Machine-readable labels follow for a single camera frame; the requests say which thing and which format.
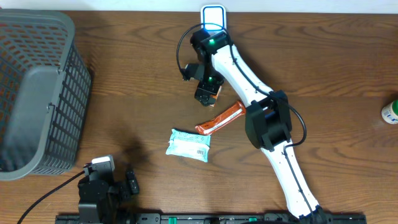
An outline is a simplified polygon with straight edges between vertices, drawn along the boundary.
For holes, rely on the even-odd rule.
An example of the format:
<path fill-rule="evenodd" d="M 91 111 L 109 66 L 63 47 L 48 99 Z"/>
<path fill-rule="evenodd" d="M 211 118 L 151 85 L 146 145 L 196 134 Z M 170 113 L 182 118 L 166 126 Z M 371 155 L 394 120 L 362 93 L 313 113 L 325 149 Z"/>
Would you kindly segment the orange Kleenex tissue pack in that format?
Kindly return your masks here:
<path fill-rule="evenodd" d="M 216 93 L 215 95 L 210 95 L 210 97 L 209 97 L 209 104 L 210 104 L 211 107 L 214 107 L 214 106 L 215 106 L 216 101 L 217 101 L 217 99 L 218 99 L 218 97 L 219 97 L 219 95 L 220 95 L 221 89 L 222 89 L 222 86 L 220 86 L 220 87 L 218 88 L 218 91 L 217 91 L 217 93 Z"/>

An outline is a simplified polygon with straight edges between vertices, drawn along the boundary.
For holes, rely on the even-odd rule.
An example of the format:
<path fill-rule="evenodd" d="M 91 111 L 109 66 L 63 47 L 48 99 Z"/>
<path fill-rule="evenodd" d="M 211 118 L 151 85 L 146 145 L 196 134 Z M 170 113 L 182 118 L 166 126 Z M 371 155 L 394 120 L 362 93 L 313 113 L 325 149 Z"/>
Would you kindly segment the orange snack bar wrapper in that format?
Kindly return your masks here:
<path fill-rule="evenodd" d="M 211 135 L 245 114 L 246 108 L 244 104 L 238 100 L 234 105 L 230 106 L 227 110 L 214 117 L 212 120 L 196 125 L 195 129 L 199 134 Z"/>

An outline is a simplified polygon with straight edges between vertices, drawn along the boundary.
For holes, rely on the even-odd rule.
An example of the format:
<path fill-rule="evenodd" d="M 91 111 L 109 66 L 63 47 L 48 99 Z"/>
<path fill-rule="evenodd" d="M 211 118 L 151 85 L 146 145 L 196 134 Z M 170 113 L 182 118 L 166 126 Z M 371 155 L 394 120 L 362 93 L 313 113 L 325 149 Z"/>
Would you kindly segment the teal wet wipes pack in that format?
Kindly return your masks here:
<path fill-rule="evenodd" d="M 211 136 L 172 129 L 166 155 L 182 156 L 208 162 Z"/>

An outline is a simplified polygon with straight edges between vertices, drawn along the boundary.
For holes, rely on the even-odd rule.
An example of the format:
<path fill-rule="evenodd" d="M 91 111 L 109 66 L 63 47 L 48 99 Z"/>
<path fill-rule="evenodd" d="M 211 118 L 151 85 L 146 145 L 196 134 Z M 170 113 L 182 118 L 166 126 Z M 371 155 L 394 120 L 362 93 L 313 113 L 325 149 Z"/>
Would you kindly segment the green lid jar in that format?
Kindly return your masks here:
<path fill-rule="evenodd" d="M 383 120 L 389 124 L 398 123 L 397 100 L 389 103 L 381 110 Z"/>

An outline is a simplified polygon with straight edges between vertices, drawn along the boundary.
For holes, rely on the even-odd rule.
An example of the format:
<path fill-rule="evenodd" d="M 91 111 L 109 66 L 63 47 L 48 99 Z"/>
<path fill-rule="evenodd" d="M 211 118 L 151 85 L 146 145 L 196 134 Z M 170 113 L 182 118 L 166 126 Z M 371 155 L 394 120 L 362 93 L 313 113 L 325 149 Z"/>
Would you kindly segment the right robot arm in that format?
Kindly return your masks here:
<path fill-rule="evenodd" d="M 287 95 L 274 91 L 252 72 L 240 57 L 226 29 L 212 34 L 204 26 L 190 29 L 190 44 L 199 63 L 189 63 L 180 72 L 184 80 L 199 81 L 195 99 L 203 106 L 215 103 L 224 82 L 238 94 L 245 109 L 245 132 L 251 144 L 268 158 L 285 195 L 288 211 L 300 223 L 328 223 L 329 219 L 311 193 L 295 158 L 290 115 L 304 120 L 289 105 Z"/>

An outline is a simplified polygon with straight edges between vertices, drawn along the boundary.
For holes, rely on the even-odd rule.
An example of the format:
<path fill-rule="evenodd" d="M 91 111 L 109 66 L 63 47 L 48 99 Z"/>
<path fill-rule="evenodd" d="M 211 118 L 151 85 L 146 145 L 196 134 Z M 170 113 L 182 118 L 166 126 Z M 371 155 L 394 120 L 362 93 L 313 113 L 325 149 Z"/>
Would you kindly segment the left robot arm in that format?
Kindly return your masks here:
<path fill-rule="evenodd" d="M 80 223 L 135 223 L 134 215 L 120 206 L 139 193 L 136 175 L 131 168 L 125 171 L 125 179 L 114 180 L 107 163 L 84 167 L 85 177 L 78 183 Z"/>

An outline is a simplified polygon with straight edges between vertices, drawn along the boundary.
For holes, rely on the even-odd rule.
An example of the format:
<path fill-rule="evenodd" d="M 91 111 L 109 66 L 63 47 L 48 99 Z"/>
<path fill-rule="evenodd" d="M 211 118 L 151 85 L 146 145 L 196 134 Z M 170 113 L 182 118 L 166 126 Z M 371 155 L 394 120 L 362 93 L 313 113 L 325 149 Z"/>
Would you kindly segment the white barcode scanner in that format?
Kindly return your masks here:
<path fill-rule="evenodd" d="M 201 24 L 208 32 L 219 32 L 226 28 L 226 8 L 221 4 L 204 5 L 200 10 Z"/>

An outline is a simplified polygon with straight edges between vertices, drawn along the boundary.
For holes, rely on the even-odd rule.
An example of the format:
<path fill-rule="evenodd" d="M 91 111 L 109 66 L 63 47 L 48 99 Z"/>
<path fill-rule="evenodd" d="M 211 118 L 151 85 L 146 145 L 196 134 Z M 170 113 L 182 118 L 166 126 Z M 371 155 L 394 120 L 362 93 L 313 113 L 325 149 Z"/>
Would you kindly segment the grey plastic mesh basket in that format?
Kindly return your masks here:
<path fill-rule="evenodd" d="M 66 14 L 1 11 L 1 180 L 73 167 L 92 84 Z"/>

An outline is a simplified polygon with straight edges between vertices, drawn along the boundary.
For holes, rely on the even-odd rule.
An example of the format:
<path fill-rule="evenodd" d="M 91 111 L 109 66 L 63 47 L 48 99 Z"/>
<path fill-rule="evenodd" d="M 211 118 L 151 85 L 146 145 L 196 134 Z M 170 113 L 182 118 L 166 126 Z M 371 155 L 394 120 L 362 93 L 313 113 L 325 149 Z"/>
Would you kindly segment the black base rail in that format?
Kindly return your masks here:
<path fill-rule="evenodd" d="M 366 224 L 365 215 L 325 214 L 316 218 L 316 223 L 326 224 Z M 161 215 L 158 213 L 137 213 L 118 220 L 117 223 L 130 224 L 242 224 L 242 223 L 309 223 L 308 220 L 283 213 L 263 215 Z"/>

